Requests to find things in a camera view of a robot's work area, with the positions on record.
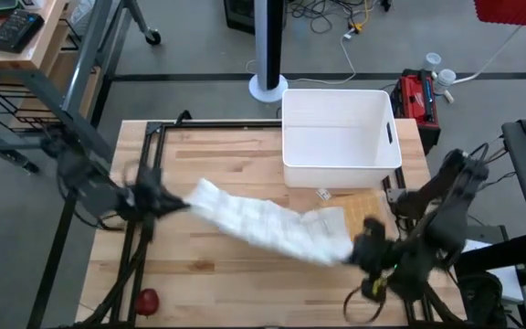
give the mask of yellow cable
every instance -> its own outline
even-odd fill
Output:
[[[363,27],[366,24],[366,22],[369,21],[369,7],[367,5],[368,2],[368,0],[364,0],[364,22],[361,23],[361,26]]]

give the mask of wooden table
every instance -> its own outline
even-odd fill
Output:
[[[145,125],[145,121],[122,123],[111,169],[114,180],[121,181],[123,168],[139,159]],[[416,123],[396,120],[396,127],[406,184],[420,187],[429,172]],[[269,199],[298,211],[310,210],[320,201],[312,189],[285,187],[278,129],[170,131],[163,168],[166,186],[178,195],[187,194],[198,178],[205,177],[231,194]],[[132,168],[128,176],[135,172]],[[353,192],[331,190],[337,196]],[[77,321],[90,315],[90,308],[97,307],[115,282],[122,243],[123,233],[97,231]],[[342,301],[363,277],[353,267],[319,267],[251,247],[180,213],[157,224],[142,287],[158,292],[161,307],[154,316],[137,317],[137,325],[347,326]],[[429,281],[449,308],[465,317],[458,288],[448,276],[432,272]],[[122,310],[129,305],[130,291],[131,287],[125,289]],[[415,306],[421,318],[418,302]],[[360,318],[375,310],[376,305],[362,297],[350,306]],[[402,302],[389,292],[373,324],[406,324]]]

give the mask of small label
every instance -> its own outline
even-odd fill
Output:
[[[316,191],[316,194],[320,197],[320,199],[322,199],[324,201],[329,200],[332,197],[330,192],[328,192],[328,190],[325,189],[325,188],[319,188]]]

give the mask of white plastic bin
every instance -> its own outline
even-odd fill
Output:
[[[401,166],[382,90],[286,90],[281,111],[289,187],[378,187]]]

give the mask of red apple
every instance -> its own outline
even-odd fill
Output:
[[[135,300],[135,312],[139,315],[154,315],[160,307],[160,298],[155,289],[143,289]]]

